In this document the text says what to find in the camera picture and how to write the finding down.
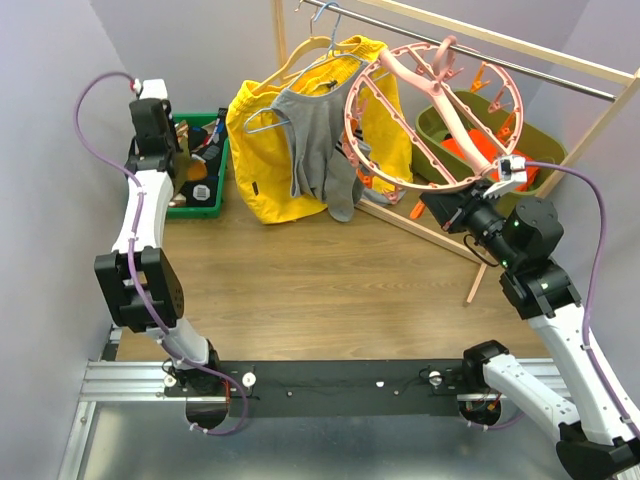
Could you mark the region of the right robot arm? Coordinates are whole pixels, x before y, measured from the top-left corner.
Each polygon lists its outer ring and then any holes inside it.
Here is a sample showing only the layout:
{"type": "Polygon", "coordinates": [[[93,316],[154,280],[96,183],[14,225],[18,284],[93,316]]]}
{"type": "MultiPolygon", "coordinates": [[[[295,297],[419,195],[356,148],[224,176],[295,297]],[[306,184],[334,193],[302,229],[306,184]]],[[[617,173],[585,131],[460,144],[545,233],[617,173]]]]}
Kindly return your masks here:
{"type": "Polygon", "coordinates": [[[453,192],[423,193],[420,201],[442,229],[470,235],[502,268],[500,285],[520,318],[542,339],[570,394],[563,398],[528,373],[495,340],[469,348],[460,379],[469,390],[503,393],[555,444],[573,479],[612,479],[639,468],[638,414],[584,324],[585,308],[552,253],[564,233],[553,204],[524,197],[509,216],[478,182],[453,192]]]}

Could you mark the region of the pink round clip hanger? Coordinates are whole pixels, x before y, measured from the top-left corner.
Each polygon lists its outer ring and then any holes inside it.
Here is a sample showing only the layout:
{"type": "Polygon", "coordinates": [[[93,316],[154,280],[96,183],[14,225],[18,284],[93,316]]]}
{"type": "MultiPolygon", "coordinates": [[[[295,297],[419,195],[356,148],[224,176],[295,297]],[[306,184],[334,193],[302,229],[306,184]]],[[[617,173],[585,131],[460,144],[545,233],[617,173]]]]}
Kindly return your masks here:
{"type": "Polygon", "coordinates": [[[449,36],[439,47],[422,42],[404,45],[392,50],[384,49],[379,53],[377,59],[356,77],[346,97],[342,147],[351,165],[360,167],[365,178],[378,177],[399,190],[411,189],[429,194],[456,192],[489,177],[492,172],[497,172],[499,157],[515,155],[513,151],[524,125],[524,105],[515,81],[504,68],[492,64],[488,65],[501,79],[502,86],[499,93],[508,93],[512,103],[512,110],[507,122],[509,133],[506,136],[499,136],[489,127],[483,125],[471,108],[447,84],[447,81],[456,75],[453,70],[455,62],[453,48],[456,45],[456,38],[449,36]],[[448,127],[466,163],[473,171],[471,176],[462,180],[456,179],[441,160],[423,143],[417,132],[376,85],[373,74],[380,69],[413,86],[426,96],[448,127]],[[355,136],[355,125],[360,122],[364,112],[364,108],[358,105],[359,92],[363,87],[371,91],[373,98],[386,109],[391,119],[408,136],[410,142],[427,157],[429,163],[442,175],[444,178],[442,184],[410,183],[398,176],[384,172],[376,162],[368,159],[362,152],[359,140],[355,136]],[[474,145],[462,122],[463,119],[467,119],[475,126],[496,148],[497,156],[494,159],[487,159],[474,145]]]}

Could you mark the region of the orange clothes peg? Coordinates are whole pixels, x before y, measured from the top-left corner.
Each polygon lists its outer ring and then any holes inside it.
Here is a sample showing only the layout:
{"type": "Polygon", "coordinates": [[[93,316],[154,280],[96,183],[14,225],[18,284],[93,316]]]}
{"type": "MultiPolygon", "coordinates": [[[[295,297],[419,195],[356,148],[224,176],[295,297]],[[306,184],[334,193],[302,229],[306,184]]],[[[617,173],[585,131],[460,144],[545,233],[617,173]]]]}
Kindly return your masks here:
{"type": "Polygon", "coordinates": [[[411,220],[419,219],[426,209],[426,205],[422,201],[418,201],[409,214],[411,220]]]}

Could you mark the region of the olive striped sock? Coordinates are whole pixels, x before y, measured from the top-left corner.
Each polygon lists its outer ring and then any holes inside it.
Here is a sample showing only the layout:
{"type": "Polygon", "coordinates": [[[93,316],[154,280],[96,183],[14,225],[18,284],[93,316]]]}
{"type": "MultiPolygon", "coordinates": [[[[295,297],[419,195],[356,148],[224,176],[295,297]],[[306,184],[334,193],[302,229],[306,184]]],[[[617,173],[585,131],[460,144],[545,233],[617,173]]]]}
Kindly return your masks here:
{"type": "Polygon", "coordinates": [[[180,192],[186,182],[199,181],[206,178],[207,175],[207,166],[203,160],[194,158],[188,150],[175,153],[172,177],[175,195],[180,192]]]}

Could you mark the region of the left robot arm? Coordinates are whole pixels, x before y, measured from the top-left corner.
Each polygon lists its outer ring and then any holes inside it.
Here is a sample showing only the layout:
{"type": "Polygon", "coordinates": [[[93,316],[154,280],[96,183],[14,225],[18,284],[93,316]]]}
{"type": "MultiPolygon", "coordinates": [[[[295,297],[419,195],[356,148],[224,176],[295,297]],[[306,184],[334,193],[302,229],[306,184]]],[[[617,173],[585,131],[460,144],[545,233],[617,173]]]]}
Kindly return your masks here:
{"type": "Polygon", "coordinates": [[[129,105],[134,137],[124,173],[128,200],[121,231],[110,253],[94,261],[113,322],[158,343],[169,357],[167,391],[214,396],[227,383],[209,340],[184,316],[181,283],[163,248],[165,219],[185,154],[166,98],[139,96],[129,105]]]}

